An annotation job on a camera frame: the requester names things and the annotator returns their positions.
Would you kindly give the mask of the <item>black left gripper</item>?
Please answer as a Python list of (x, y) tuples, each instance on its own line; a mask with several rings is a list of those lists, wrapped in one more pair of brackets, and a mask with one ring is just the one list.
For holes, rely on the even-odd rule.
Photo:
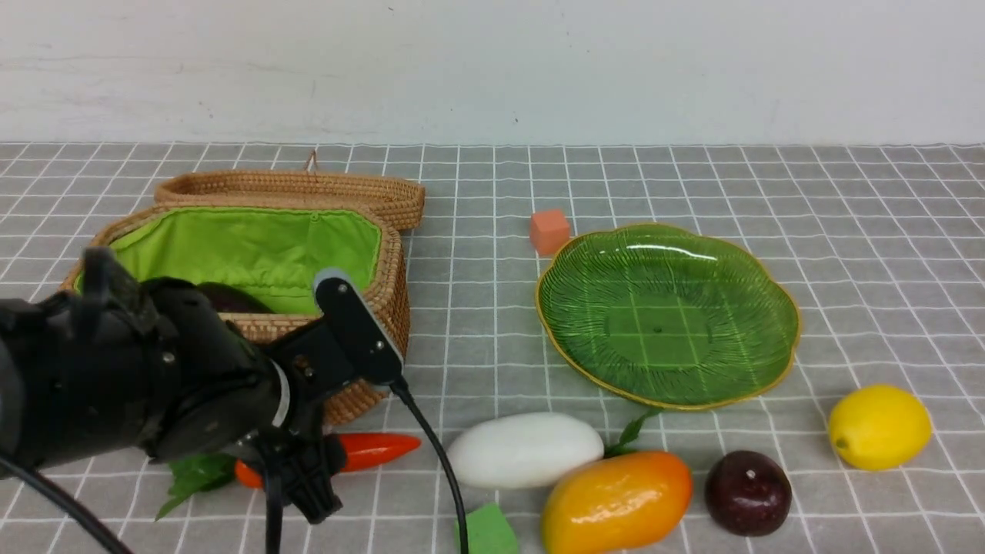
[(355, 378), (354, 362), (324, 319), (267, 345), (219, 318), (200, 288), (147, 284), (165, 330), (168, 403), (145, 450), (154, 462), (221, 452), (258, 469), (274, 519), (285, 504), (317, 525), (342, 507), (332, 477), (347, 457), (323, 431), (323, 406)]

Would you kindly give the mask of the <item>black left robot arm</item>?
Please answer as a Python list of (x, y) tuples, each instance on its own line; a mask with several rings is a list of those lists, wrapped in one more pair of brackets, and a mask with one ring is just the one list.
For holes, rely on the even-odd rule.
[(279, 478), (269, 489), (313, 525), (342, 508), (346, 462), (324, 431), (342, 350), (322, 319), (247, 339), (190, 282), (136, 280), (107, 248), (95, 283), (2, 301), (2, 451), (50, 469), (138, 448), (153, 462), (224, 452)]

